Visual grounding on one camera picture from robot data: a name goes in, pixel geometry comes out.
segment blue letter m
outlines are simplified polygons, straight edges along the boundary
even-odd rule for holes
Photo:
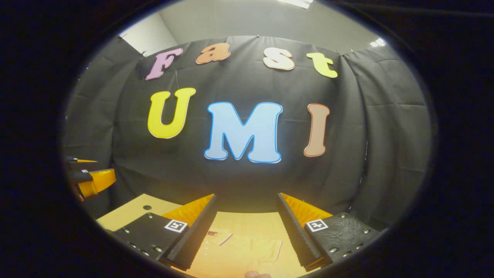
[[[223,149],[223,138],[226,138],[233,157],[239,160],[244,154],[250,140],[254,138],[252,151],[247,158],[258,163],[278,163],[280,153],[276,150],[276,127],[278,115],[283,107],[272,102],[256,105],[245,124],[229,102],[215,102],[207,110],[213,117],[211,141],[204,156],[209,159],[224,160],[228,152]]]

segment wooden table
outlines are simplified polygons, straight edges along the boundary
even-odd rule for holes
[[[145,213],[158,215],[171,211],[180,205],[142,194],[120,208],[97,219],[105,229],[115,231],[134,221]],[[190,269],[185,273],[199,278],[243,278],[247,271],[268,273],[272,278],[293,278],[305,275],[297,255],[290,243],[279,213],[230,213],[218,212],[211,229],[227,229],[235,242],[250,239],[251,242],[274,242],[282,240],[278,258],[274,262],[257,260],[243,254],[242,247],[233,248],[228,240],[221,246],[212,245],[205,239],[197,252]]]

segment white ceiling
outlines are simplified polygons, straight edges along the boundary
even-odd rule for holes
[[[370,47],[379,38],[317,1],[303,9],[276,0],[182,0],[157,14],[122,32],[127,34],[126,41],[139,52],[146,50],[147,55],[177,44],[225,36],[280,37],[340,53]]]

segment foam letter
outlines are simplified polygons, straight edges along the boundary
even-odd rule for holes
[[[146,80],[155,79],[163,75],[162,68],[164,67],[165,69],[167,69],[173,62],[173,58],[175,56],[179,56],[180,54],[182,54],[182,52],[182,48],[177,48],[156,55],[156,61],[151,68],[151,72],[148,74],[148,76],[146,76]]]
[[[335,72],[334,70],[330,70],[328,64],[333,65],[333,60],[324,57],[324,54],[322,53],[307,53],[307,57],[312,58],[312,61],[314,62],[314,67],[316,68],[317,72],[320,74],[335,78],[338,76],[338,73]]]
[[[230,45],[227,43],[210,45],[201,51],[202,54],[197,57],[196,63],[201,65],[211,61],[224,60],[230,56],[230,52],[228,52],[229,47]]]
[[[312,103],[307,106],[307,110],[312,116],[312,126],[309,144],[304,150],[304,155],[308,157],[320,156],[326,151],[324,133],[326,131],[326,117],[329,115],[329,108],[322,104]]]
[[[165,108],[165,100],[170,97],[170,92],[158,92],[151,96],[151,108],[148,116],[149,132],[158,138],[172,138],[177,136],[184,127],[185,116],[187,116],[187,106],[189,99],[196,93],[194,88],[182,88],[175,92],[177,97],[177,106],[175,108],[175,117],[169,125],[161,122],[161,116]]]
[[[291,53],[286,49],[268,47],[264,50],[266,57],[262,59],[264,64],[270,68],[292,70],[295,63],[292,61]]]
[[[226,138],[233,157],[239,160],[244,154],[251,139],[254,140],[252,151],[247,159],[258,163],[278,163],[281,154],[276,150],[276,128],[278,115],[283,107],[272,102],[256,105],[245,124],[229,102],[216,102],[208,106],[213,120],[209,149],[204,152],[208,159],[224,160],[228,152],[223,149],[223,138]]]

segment letter u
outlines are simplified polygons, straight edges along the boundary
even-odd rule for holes
[[[177,106],[173,121],[164,125],[161,122],[165,101],[170,97],[170,92],[158,92],[151,96],[151,108],[148,116],[149,132],[157,138],[169,139],[177,136],[184,127],[185,117],[187,116],[187,107],[189,99],[196,93],[194,88],[182,88],[175,92],[177,97]]]

